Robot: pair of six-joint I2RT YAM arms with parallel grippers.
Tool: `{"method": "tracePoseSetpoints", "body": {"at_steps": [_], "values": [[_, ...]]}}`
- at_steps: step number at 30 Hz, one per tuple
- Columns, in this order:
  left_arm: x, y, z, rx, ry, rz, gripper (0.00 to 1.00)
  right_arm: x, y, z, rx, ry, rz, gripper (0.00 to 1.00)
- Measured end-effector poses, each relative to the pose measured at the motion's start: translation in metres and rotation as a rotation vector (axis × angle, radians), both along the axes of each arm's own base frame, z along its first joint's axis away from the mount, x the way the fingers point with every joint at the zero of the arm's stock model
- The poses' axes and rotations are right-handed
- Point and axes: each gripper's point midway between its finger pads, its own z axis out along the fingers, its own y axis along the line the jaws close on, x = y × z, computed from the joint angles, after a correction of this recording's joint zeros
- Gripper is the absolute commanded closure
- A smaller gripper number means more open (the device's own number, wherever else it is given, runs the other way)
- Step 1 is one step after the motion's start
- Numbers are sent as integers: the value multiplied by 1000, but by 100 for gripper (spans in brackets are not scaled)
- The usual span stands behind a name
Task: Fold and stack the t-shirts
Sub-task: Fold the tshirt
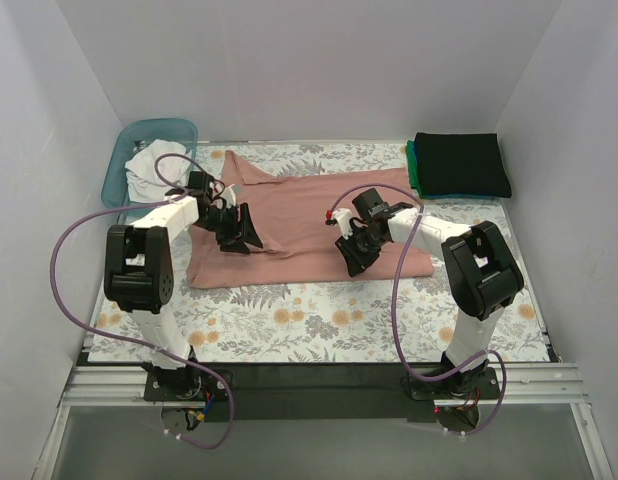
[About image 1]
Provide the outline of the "pink t shirt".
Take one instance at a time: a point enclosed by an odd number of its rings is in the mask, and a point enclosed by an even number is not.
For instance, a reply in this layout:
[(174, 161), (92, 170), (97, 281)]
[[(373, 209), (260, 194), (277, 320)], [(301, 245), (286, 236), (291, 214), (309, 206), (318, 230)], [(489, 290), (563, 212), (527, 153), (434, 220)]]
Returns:
[(403, 167), (274, 177), (231, 150), (225, 153), (221, 179), (239, 187), (238, 198), (248, 204), (263, 246), (248, 255), (223, 252), (213, 233), (191, 227), (186, 278), (192, 288), (346, 281), (347, 267), (335, 245), (340, 231), (326, 225), (326, 211), (340, 194), (349, 205), (355, 186), (379, 183), (389, 204), (403, 200), (409, 187)]

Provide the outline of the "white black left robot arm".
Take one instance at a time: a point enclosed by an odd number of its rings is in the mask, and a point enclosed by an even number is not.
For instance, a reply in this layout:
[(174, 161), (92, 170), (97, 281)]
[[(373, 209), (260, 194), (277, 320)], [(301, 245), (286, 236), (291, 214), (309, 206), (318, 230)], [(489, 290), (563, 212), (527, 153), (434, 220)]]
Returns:
[(151, 350), (145, 370), (159, 388), (179, 399), (199, 395), (211, 376), (193, 366), (193, 348), (169, 306), (175, 287), (171, 243), (196, 226), (213, 233), (222, 252), (248, 255), (252, 247), (261, 248), (249, 207), (237, 200), (238, 191), (204, 171), (193, 172), (185, 188), (167, 192), (166, 205), (107, 233), (105, 296), (130, 315), (142, 345)]

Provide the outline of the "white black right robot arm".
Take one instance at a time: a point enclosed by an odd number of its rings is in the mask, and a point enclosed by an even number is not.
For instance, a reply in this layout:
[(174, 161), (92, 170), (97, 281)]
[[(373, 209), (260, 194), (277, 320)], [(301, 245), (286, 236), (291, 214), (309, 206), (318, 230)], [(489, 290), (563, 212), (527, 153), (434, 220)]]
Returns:
[(405, 370), (415, 383), (437, 391), (471, 392), (487, 368), (496, 323), (524, 287), (518, 263), (494, 223), (467, 225), (428, 215), (413, 194), (391, 205), (381, 198), (381, 187), (376, 183), (351, 188), (355, 197), (350, 209), (333, 203), (325, 222), (340, 229), (335, 245), (350, 277), (366, 272), (388, 243), (402, 247), (395, 282), (412, 249), (442, 261), (458, 309), (452, 340), (436, 370), (427, 374), (411, 366)]

